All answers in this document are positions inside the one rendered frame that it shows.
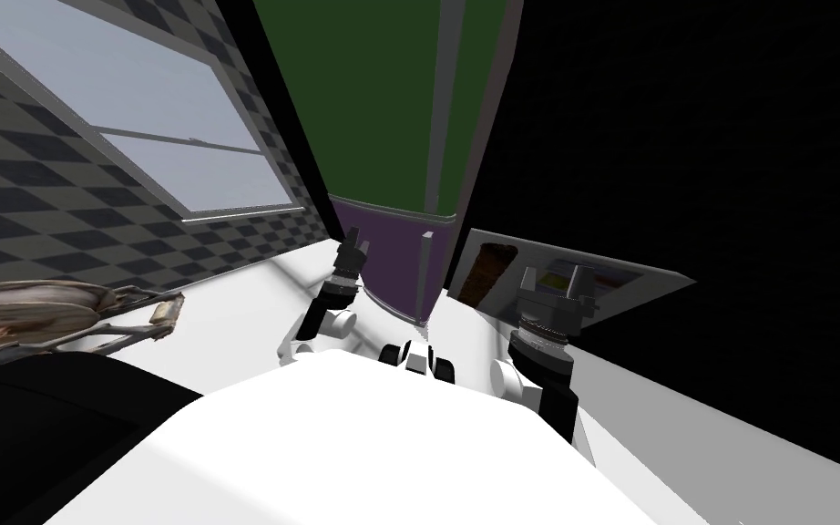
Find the purple appliance door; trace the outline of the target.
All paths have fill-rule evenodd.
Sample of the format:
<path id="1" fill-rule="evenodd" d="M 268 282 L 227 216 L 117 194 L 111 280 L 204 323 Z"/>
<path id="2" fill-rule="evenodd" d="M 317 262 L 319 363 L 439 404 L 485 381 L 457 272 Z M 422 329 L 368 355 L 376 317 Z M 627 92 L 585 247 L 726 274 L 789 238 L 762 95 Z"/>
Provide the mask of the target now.
<path id="1" fill-rule="evenodd" d="M 443 287 L 456 216 L 397 210 L 334 195 L 329 198 L 343 228 L 358 227 L 359 240 L 370 242 L 361 270 L 367 294 L 408 323 L 414 324 L 420 237 L 427 231 L 434 233 L 425 290 L 426 324 Z"/>

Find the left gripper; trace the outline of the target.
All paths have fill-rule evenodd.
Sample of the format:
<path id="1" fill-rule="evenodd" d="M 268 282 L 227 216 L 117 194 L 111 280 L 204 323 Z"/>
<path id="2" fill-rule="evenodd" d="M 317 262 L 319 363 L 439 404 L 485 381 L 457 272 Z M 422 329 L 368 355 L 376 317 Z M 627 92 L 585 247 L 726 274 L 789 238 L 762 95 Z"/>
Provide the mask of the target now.
<path id="1" fill-rule="evenodd" d="M 333 262 L 333 275 L 355 281 L 363 270 L 370 242 L 359 242 L 359 232 L 358 227 L 350 228 L 338 246 L 337 256 Z"/>

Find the beige brown curved object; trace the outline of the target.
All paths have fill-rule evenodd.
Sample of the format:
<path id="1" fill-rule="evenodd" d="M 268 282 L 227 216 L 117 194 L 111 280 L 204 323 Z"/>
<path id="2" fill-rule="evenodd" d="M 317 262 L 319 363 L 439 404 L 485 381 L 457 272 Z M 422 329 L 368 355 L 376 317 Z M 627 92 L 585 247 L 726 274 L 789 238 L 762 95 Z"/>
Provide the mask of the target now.
<path id="1" fill-rule="evenodd" d="M 80 339 L 109 335 L 96 355 L 170 335 L 185 297 L 137 286 L 110 289 L 62 280 L 0 283 L 0 365 L 28 355 L 64 353 Z"/>

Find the green appliance door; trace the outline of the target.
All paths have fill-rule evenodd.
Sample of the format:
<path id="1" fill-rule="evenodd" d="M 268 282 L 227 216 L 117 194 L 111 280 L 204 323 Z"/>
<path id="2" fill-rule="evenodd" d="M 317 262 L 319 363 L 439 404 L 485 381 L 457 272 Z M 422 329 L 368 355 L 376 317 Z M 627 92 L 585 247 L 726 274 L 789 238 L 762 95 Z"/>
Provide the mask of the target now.
<path id="1" fill-rule="evenodd" d="M 331 195 L 424 213 L 440 0 L 253 0 Z M 466 0 L 437 216 L 461 213 L 523 0 Z"/>

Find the grey framed window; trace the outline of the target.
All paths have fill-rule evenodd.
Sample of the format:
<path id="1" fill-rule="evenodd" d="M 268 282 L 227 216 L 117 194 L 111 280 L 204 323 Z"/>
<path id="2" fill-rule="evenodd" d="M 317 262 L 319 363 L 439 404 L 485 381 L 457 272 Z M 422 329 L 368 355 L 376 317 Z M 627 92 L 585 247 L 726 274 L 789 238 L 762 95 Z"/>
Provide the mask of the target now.
<path id="1" fill-rule="evenodd" d="M 0 0 L 0 71 L 186 223 L 301 208 L 220 61 L 102 0 Z"/>

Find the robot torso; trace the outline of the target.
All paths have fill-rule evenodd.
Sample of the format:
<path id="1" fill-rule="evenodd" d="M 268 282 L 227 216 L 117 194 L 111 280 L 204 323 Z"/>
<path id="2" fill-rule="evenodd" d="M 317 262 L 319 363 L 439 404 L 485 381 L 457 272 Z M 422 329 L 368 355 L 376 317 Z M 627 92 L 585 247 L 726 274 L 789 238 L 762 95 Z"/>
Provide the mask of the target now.
<path id="1" fill-rule="evenodd" d="M 688 523 L 529 408 L 328 350 L 188 404 L 46 525 Z"/>

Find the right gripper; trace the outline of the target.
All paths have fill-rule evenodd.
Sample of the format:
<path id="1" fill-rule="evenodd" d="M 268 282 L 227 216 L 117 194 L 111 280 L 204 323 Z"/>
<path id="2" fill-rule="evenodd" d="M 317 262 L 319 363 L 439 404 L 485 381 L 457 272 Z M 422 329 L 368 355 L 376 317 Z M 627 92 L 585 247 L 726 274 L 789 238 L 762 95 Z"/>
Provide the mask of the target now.
<path id="1" fill-rule="evenodd" d="M 596 271 L 576 265 L 569 281 L 568 297 L 536 291 L 537 269 L 527 267 L 517 290 L 517 311 L 522 320 L 538 324 L 552 332 L 579 335 L 583 318 L 591 318 L 596 302 Z"/>

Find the grey panel with pictures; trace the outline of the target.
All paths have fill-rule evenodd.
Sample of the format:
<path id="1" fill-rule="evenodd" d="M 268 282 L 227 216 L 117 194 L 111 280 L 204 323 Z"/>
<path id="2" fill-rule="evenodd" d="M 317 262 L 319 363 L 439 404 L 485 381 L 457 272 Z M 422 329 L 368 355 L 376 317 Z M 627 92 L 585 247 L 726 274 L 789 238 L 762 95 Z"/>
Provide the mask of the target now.
<path id="1" fill-rule="evenodd" d="M 450 298 L 457 301 L 460 299 L 461 290 L 473 270 L 476 258 L 487 244 L 511 246 L 517 253 L 509 265 L 498 273 L 495 283 L 486 288 L 487 292 L 469 305 L 481 314 L 503 323 L 505 333 L 519 326 L 517 288 L 521 285 L 527 267 L 537 270 L 537 291 L 557 296 L 566 293 L 569 280 L 578 265 L 594 269 L 599 310 L 592 317 L 585 318 L 582 324 L 584 327 L 604 322 L 695 283 L 692 278 L 674 271 L 472 229 L 448 289 Z"/>

